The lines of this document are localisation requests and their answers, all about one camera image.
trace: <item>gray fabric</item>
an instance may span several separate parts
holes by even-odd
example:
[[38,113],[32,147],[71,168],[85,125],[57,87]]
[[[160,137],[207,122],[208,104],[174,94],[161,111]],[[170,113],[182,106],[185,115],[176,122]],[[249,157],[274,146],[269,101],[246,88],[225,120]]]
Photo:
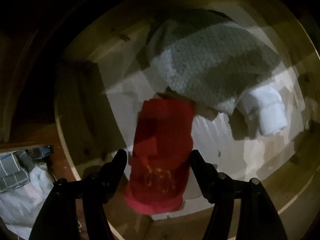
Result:
[[0,193],[20,188],[30,182],[30,177],[24,168],[8,176],[0,178]]
[[24,167],[28,172],[32,171],[32,169],[35,167],[35,163],[31,156],[27,154],[25,150],[17,151],[15,154],[17,155],[21,166]]
[[204,9],[181,10],[155,26],[146,45],[150,65],[173,91],[229,115],[280,63],[250,32]]
[[0,157],[0,193],[17,189],[30,182],[29,172],[35,167],[25,150]]
[[14,153],[0,157],[0,178],[21,170],[21,166]]

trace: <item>white fabric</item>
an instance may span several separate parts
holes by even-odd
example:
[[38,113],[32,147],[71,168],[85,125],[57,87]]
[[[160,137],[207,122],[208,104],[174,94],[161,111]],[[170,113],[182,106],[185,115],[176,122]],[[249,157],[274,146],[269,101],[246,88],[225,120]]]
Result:
[[245,117],[250,138],[276,134],[288,125],[275,83],[245,92],[237,108]]
[[0,194],[0,216],[7,228],[28,240],[36,217],[53,188],[46,165],[36,165],[29,173],[31,182]]

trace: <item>curved wooden edge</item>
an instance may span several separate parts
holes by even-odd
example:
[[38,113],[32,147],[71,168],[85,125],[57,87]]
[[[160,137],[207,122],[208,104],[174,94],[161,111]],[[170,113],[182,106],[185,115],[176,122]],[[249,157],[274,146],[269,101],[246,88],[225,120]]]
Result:
[[[72,158],[70,156],[67,144],[65,142],[64,136],[63,136],[63,132],[61,129],[61,124],[60,124],[60,119],[59,119],[59,113],[58,113],[58,108],[57,108],[57,104],[54,104],[54,116],[56,119],[56,124],[57,124],[57,129],[58,129],[58,134],[59,134],[59,138],[60,138],[60,142],[61,142],[61,146],[63,148],[64,154],[66,156],[66,159],[68,161],[68,164],[70,166],[70,169],[72,171],[72,174],[74,175],[76,180],[81,180],[81,177],[79,175],[79,173],[77,172],[77,169],[72,161]],[[114,234],[114,236],[118,239],[118,240],[125,240],[119,233],[118,231],[110,224],[110,222],[108,221],[109,226],[110,226],[110,230],[111,232]]]
[[68,161],[68,164],[70,166],[70,169],[72,171],[72,174],[73,176],[75,176],[75,179],[76,180],[81,180],[81,177],[72,161],[72,158],[70,156],[70,153],[68,151],[68,147],[67,147],[67,144],[66,144],[66,141],[64,139],[64,136],[63,136],[63,132],[62,132],[62,128],[61,128],[61,124],[60,124],[60,119],[59,119],[59,113],[58,113],[58,108],[57,108],[57,104],[55,103],[54,104],[54,117],[55,117],[55,120],[56,120],[56,124],[57,124],[57,129],[58,129],[58,134],[59,134],[59,138],[60,138],[60,142],[61,142],[61,146],[63,148],[63,151],[64,151],[64,154],[67,158],[67,161]]
[[320,172],[319,169],[297,195],[290,208],[280,214],[289,239],[300,239],[310,227],[320,210]]

